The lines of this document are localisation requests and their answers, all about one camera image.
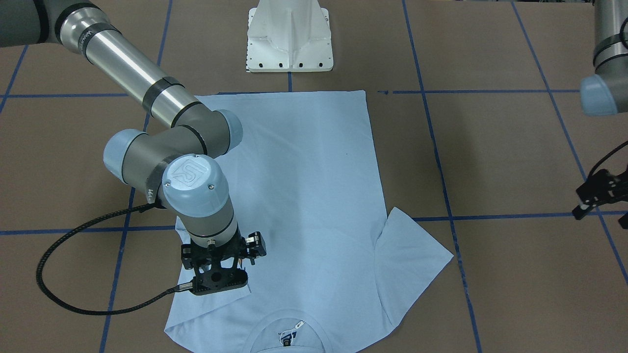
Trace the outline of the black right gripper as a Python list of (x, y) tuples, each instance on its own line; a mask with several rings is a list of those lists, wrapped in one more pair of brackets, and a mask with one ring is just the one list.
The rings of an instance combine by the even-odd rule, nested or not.
[(219, 247), (211, 244), (204, 248), (193, 242), (182, 244), (182, 265), (186, 270), (193, 270), (193, 278), (181, 285), (181, 291), (201, 296), (244, 287), (248, 274), (238, 267), (238, 261), (247, 257), (247, 246), (241, 235), (234, 235)]

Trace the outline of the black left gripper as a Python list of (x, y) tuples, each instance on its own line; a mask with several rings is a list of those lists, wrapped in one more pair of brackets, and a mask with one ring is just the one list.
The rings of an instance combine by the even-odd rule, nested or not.
[(613, 175), (601, 169), (588, 177), (577, 189), (579, 205), (572, 210), (576, 220), (581, 220), (595, 207), (628, 201), (628, 172)]

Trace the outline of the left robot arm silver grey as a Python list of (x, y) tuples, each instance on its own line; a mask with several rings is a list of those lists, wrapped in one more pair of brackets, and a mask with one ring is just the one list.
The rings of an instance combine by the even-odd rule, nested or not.
[[(595, 9), (594, 74), (581, 81), (579, 96), (588, 116), (610, 116), (628, 109), (628, 50), (626, 0), (593, 0)], [(627, 146), (626, 142), (608, 152), (591, 168), (576, 189), (579, 205), (572, 210), (581, 220), (601, 205), (627, 201), (627, 172), (611, 174), (600, 165)]]

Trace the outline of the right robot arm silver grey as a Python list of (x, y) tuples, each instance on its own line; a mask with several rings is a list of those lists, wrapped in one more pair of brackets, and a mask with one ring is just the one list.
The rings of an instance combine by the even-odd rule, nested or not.
[[(1, 10), (1, 38), (9, 31), (27, 32), (1, 49), (6, 89), (1, 98), (1, 230), (74, 227), (112, 206), (122, 206), (130, 190), (110, 176), (101, 163), (106, 139), (114, 132), (139, 127), (141, 107), (132, 98), (7, 98), (11, 94), (105, 94), (114, 84), (82, 56), (58, 43), (40, 43), (41, 23), (48, 39), (53, 20), (32, 0), (16, 0), (25, 10)], [(113, 233), (77, 235), (47, 262), (47, 286), (64, 300), (80, 302), (88, 293), (105, 295), (113, 279)], [(1, 237), (1, 299), (48, 300), (37, 286), (35, 269), (52, 235)]]

